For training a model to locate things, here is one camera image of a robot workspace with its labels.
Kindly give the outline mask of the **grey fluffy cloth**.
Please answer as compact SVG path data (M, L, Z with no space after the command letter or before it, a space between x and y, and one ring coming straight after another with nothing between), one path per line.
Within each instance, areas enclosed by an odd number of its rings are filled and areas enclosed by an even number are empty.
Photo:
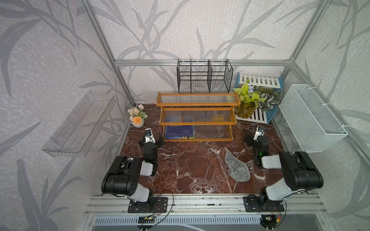
M236 182L247 182L250 180L248 166L238 160L227 148L225 148L225 164L228 168L229 176Z

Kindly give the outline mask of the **orange wooden bookshelf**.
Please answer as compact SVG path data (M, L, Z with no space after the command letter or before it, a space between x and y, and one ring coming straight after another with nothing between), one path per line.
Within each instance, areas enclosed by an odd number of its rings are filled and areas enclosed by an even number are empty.
M156 106L161 109L160 126L195 126L194 139L170 141L233 141L232 127L237 124L237 93L158 93Z

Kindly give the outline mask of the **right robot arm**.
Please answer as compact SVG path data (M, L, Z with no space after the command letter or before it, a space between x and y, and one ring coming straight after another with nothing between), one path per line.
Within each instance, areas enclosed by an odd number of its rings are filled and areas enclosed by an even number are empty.
M264 135L245 135L244 143L252 147L254 163L264 169L280 169L283 178L261 189L259 195L243 198L246 212L283 212L283 200L291 195L322 188L324 180L304 151L269 154L269 140Z

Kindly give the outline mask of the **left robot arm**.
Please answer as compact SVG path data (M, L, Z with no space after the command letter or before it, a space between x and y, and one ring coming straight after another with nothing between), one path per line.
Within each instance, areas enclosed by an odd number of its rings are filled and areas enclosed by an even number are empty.
M158 148L164 141L141 141L143 157L118 156L101 184L102 195L130 199L128 213L165 213L168 198L154 196L151 189L139 183L141 176L155 176L158 169Z

